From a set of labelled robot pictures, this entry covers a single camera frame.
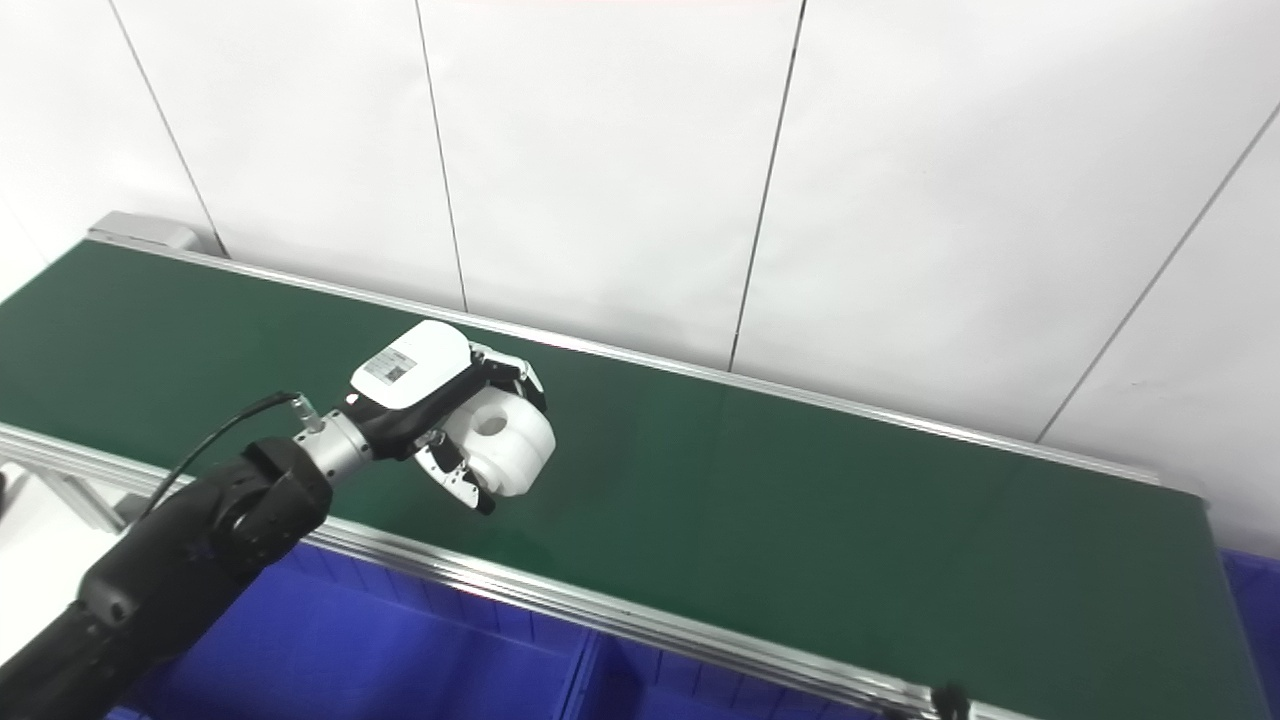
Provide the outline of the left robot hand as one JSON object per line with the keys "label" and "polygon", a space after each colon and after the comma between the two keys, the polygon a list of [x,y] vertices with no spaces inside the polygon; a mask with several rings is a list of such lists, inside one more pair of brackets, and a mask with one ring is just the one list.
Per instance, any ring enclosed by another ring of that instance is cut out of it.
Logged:
{"label": "left robot hand", "polygon": [[372,461],[413,461],[448,495],[488,515],[526,495],[556,451],[532,365],[420,322],[349,378],[337,409]]}

